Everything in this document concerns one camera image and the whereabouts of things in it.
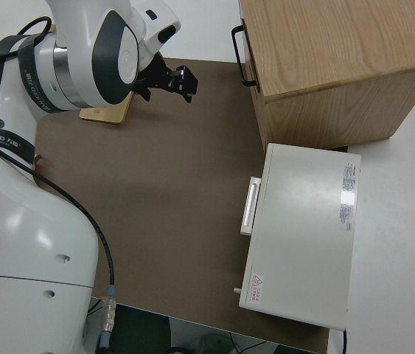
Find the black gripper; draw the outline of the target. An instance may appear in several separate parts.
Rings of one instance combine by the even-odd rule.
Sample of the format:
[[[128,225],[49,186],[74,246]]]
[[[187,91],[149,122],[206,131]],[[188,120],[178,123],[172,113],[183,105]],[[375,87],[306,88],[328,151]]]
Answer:
[[[168,73],[168,92],[180,94],[187,103],[197,94],[198,79],[187,66],[179,66],[168,72],[168,67],[162,54],[155,54],[150,64],[142,70],[142,85],[136,87],[136,94],[144,100],[150,100],[151,91],[148,88],[161,83]]]

